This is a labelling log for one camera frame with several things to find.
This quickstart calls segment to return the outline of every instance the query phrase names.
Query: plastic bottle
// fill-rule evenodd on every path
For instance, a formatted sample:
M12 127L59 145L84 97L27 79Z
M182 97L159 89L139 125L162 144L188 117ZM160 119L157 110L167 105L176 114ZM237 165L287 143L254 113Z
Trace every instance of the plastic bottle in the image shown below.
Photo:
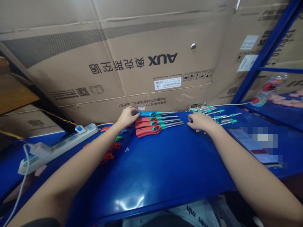
M250 104L257 107L263 106L287 79L287 74L278 74L269 78L262 87L262 90L252 99Z

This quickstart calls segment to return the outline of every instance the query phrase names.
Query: white label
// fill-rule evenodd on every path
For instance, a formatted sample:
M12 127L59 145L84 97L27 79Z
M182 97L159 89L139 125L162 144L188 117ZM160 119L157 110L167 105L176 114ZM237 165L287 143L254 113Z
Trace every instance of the white label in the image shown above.
M161 90L166 88L180 87L182 77L166 79L166 80L156 80L155 90Z
M259 36L246 36L240 49L252 49Z
M243 61L241 62L237 72L247 72L252 68L258 55L245 55Z

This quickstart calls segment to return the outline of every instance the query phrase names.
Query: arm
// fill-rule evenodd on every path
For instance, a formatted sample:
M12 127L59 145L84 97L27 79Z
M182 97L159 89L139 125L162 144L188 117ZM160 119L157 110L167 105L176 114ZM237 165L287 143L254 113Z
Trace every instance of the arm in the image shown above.
M201 113L190 114L189 121L191 128L212 138L238 191L265 226L303 224L303 206L296 197L219 124Z
M133 116L138 111L130 106L125 108L113 126L68 160L36 191L8 227L46 217L55 218L64 226L75 195L95 171L118 134L139 117L139 114Z

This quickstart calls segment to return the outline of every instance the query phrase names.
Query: hand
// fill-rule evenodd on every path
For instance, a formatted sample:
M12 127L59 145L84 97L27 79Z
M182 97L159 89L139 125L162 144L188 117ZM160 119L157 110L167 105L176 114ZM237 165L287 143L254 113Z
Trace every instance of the hand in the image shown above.
M188 116L187 125L195 130L203 130L208 132L219 125L211 118L211 116L194 112Z
M126 107L122 111L116 124L119 124L123 128L125 128L127 125L130 125L131 123L133 123L140 116L140 113L138 113L138 112L139 112L139 110L135 107L132 107L132 106Z

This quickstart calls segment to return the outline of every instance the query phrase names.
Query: blue shelf frame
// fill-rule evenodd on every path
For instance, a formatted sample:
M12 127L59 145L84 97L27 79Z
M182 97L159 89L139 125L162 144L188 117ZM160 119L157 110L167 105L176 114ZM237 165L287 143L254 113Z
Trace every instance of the blue shelf frame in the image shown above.
M300 73L303 74L303 69L291 68L270 68L265 67L272 54L284 39L286 33L292 26L293 22L298 18L300 12L303 10L303 0L291 0L283 12L280 20L266 41L264 47L260 51L255 63L248 72L246 78L238 89L236 95L232 100L232 104L239 104L245 97L246 93L250 90L255 80L258 78L261 71L269 72L284 72L284 73Z

